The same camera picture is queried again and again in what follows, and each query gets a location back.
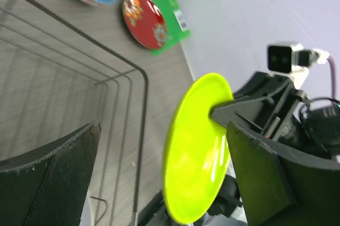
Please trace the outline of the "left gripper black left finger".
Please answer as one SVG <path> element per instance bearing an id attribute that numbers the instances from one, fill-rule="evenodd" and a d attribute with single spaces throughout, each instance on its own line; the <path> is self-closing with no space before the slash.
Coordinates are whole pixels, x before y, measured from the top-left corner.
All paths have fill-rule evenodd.
<path id="1" fill-rule="evenodd" d="M 79 225 L 101 126 L 1 161 L 1 225 Z"/>

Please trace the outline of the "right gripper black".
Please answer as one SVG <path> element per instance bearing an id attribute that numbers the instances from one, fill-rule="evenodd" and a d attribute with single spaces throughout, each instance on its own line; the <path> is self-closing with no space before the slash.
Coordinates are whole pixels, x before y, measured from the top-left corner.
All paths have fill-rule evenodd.
<path id="1" fill-rule="evenodd" d="M 214 106 L 210 118 L 223 127 L 229 122 L 251 130 L 288 147 L 317 157 L 331 153 L 306 133 L 294 116 L 297 105 L 310 105 L 306 94 L 294 87 L 285 76 L 255 72 L 246 84 L 234 93 L 234 100 Z"/>

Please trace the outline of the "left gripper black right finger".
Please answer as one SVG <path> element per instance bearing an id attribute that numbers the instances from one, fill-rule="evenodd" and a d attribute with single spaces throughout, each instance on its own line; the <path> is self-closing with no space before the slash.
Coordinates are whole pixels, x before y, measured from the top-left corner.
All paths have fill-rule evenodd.
<path id="1" fill-rule="evenodd" d="M 226 133 L 248 225 L 339 225 L 339 163 L 236 123 Z"/>

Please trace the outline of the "green plate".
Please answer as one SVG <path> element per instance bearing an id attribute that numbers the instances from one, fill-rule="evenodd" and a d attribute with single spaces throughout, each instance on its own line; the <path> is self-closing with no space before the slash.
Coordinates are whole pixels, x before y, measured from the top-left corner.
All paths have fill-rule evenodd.
<path id="1" fill-rule="evenodd" d="M 210 111 L 232 100 L 225 78 L 208 73 L 191 85 L 173 114 L 163 152 L 162 193 L 178 224 L 199 220 L 221 188 L 230 154 L 226 129 L 210 118 Z"/>

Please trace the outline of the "black wire dish rack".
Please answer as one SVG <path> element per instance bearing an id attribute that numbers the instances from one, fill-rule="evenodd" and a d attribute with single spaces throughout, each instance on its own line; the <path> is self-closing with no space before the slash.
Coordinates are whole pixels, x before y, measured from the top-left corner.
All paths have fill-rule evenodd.
<path id="1" fill-rule="evenodd" d="M 100 123 L 79 225 L 138 224 L 148 84 L 36 0 L 1 0 L 1 161 Z"/>

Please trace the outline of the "red floral plate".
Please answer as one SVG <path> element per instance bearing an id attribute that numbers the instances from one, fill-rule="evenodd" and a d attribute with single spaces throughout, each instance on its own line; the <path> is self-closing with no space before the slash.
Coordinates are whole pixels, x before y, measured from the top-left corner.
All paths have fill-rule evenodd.
<path id="1" fill-rule="evenodd" d="M 123 0 L 122 13 L 130 34 L 142 46 L 158 50 L 166 45 L 166 22 L 152 0 Z"/>

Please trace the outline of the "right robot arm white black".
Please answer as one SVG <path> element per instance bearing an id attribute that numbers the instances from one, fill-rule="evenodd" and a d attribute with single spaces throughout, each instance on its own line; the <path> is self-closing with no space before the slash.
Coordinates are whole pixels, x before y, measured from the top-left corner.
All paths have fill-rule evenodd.
<path id="1" fill-rule="evenodd" d="M 339 155 L 339 101 L 309 99 L 289 77 L 255 72 L 234 99 L 214 106 L 210 118 L 235 122 L 286 146 L 322 158 Z"/>

